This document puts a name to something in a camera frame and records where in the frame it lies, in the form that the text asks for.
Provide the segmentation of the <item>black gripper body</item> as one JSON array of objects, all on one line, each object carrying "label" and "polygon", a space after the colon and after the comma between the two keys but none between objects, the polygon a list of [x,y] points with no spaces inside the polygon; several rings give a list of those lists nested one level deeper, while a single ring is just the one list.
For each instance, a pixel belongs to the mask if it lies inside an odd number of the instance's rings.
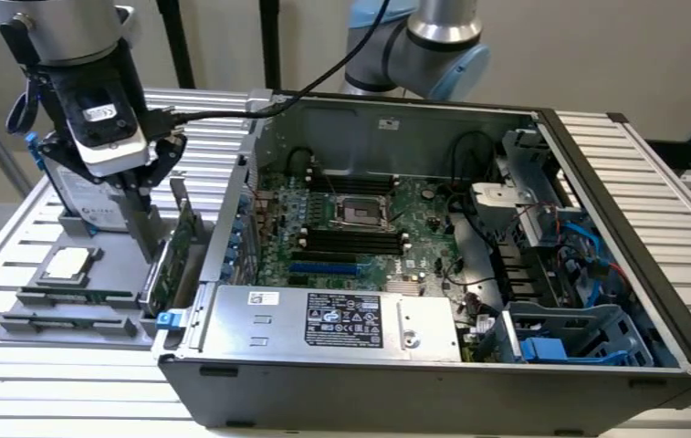
[{"label": "black gripper body", "polygon": [[146,159],[149,109],[130,46],[118,44],[98,60],[42,72],[64,110],[57,135],[74,143],[81,158]]}]

